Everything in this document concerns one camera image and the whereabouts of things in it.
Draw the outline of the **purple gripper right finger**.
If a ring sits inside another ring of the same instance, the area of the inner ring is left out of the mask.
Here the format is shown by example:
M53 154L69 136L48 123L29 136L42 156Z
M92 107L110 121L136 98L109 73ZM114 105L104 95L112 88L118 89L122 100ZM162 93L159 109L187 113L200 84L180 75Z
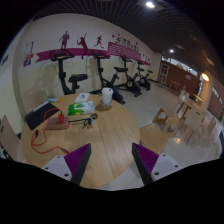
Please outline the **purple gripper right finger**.
M144 185L182 169L168 154L157 154L136 143L132 144L132 155Z

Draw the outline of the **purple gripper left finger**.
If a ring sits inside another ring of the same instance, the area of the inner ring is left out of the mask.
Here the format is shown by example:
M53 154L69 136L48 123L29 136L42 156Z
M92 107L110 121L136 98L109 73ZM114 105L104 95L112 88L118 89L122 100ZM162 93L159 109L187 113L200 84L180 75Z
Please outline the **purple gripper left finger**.
M91 144L86 144L66 156L56 155L42 169L79 185L91 153Z

